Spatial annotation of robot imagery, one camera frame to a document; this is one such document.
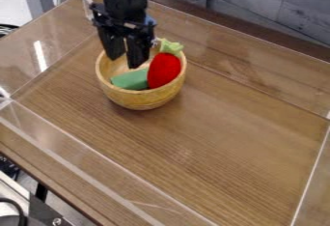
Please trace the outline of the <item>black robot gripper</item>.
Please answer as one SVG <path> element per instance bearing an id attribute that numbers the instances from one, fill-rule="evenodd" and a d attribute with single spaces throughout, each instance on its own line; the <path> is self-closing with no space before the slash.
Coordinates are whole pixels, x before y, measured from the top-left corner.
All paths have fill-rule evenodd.
<path id="1" fill-rule="evenodd" d="M 116 60 L 125 53 L 128 67 L 136 69 L 149 58 L 156 20 L 147 15 L 148 0 L 103 0 L 91 4 L 92 24 L 105 54 Z"/>

